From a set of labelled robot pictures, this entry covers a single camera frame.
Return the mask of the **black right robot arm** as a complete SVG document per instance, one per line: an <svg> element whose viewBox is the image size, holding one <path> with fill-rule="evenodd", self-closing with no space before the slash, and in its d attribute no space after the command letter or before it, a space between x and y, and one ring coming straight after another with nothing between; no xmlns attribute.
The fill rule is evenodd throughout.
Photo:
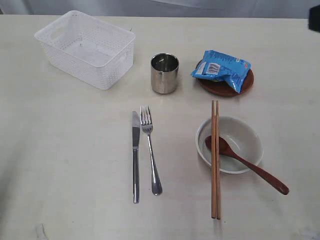
<svg viewBox="0 0 320 240"><path fill-rule="evenodd" d="M314 32L320 32L320 5L309 9L308 29Z"/></svg>

